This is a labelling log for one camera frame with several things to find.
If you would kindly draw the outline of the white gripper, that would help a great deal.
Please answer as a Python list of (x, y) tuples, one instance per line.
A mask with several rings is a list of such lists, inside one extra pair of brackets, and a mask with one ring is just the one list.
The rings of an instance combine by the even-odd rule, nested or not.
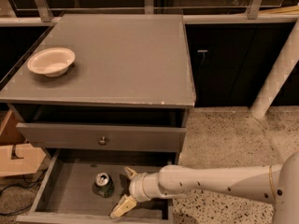
[(111, 218), (119, 218), (134, 209), (137, 202), (150, 201), (156, 194), (156, 174), (137, 173), (130, 167), (124, 168), (127, 177), (131, 180), (129, 192), (124, 194), (110, 213)]

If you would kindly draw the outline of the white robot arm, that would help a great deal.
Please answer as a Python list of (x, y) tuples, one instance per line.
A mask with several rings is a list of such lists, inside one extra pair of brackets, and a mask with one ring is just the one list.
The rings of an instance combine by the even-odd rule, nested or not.
[(118, 218), (152, 199), (177, 199), (191, 189), (203, 189), (274, 206), (273, 224), (299, 224), (299, 153), (279, 165), (192, 169), (166, 165), (159, 172), (138, 173), (125, 169), (129, 193), (119, 200), (110, 216)]

